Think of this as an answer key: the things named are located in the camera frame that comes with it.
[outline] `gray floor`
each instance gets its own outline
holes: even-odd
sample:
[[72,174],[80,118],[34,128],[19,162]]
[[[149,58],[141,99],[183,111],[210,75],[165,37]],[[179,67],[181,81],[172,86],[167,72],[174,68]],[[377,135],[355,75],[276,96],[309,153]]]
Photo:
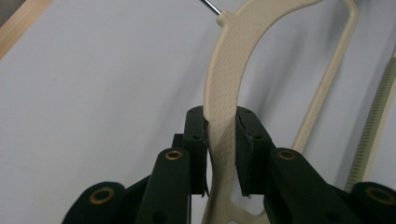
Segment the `gray floor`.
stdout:
[[25,0],[0,0],[0,27],[14,14]]

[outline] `metal rod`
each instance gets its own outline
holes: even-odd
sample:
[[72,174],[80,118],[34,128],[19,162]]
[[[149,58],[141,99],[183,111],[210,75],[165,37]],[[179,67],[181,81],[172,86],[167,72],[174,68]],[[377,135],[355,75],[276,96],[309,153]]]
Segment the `metal rod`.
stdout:
[[207,7],[209,7],[214,13],[216,13],[216,15],[221,14],[221,11],[215,7],[215,5],[213,5],[211,2],[209,2],[208,0],[201,0],[201,2],[203,2]]

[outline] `brass screw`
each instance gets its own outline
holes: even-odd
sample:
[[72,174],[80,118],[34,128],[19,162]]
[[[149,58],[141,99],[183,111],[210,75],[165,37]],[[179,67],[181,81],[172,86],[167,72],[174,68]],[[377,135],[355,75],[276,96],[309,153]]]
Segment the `brass screw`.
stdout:
[[376,202],[386,204],[386,205],[394,205],[396,204],[396,199],[393,195],[389,194],[383,189],[369,187],[366,189],[366,194]]
[[282,158],[285,161],[294,161],[296,156],[291,151],[281,150],[277,153],[277,156]]
[[90,202],[93,204],[103,204],[109,202],[116,192],[111,187],[103,187],[94,192],[90,197]]
[[165,157],[169,161],[177,161],[183,157],[183,153],[181,153],[181,151],[179,151],[179,150],[172,150],[172,151],[166,152]]

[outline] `white surface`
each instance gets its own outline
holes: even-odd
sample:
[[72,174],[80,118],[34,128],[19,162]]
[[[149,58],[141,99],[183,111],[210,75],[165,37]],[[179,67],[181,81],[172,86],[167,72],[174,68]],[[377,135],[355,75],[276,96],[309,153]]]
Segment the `white surface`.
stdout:
[[[396,2],[357,4],[360,23],[305,153],[338,187],[396,45]],[[0,222],[60,223],[87,187],[148,175],[203,103],[215,19],[198,0],[55,0],[0,61]],[[346,19],[340,2],[324,1],[276,23],[253,52],[239,104],[277,146],[291,146]],[[395,113],[374,170],[393,189]],[[199,223],[205,200],[193,205]]]

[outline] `wooden strip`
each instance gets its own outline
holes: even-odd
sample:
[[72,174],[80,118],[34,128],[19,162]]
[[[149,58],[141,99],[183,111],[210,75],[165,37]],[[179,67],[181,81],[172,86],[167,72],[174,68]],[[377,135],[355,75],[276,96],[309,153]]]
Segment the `wooden strip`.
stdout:
[[0,28],[0,60],[44,12],[52,0],[26,0]]

